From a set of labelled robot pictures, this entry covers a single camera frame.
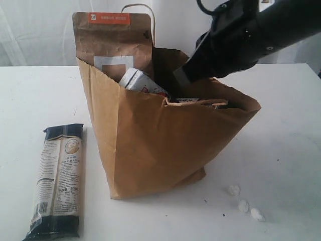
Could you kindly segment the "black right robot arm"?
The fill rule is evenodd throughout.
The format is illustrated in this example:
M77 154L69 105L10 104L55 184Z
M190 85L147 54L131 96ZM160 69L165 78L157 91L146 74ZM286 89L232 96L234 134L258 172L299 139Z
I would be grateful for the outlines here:
M261 58L320 33L320 1L226 1L214 10L209 31L173 74L183 87L252 68Z

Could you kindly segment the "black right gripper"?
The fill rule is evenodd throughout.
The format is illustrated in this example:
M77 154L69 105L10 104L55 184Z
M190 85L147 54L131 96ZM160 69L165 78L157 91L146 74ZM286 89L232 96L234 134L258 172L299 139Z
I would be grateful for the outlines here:
M241 50L257 30L258 1L226 1L214 10L197 1L199 9L211 16L210 29L198 38L196 49L185 65L173 75L181 88L202 78L222 78L256 64Z

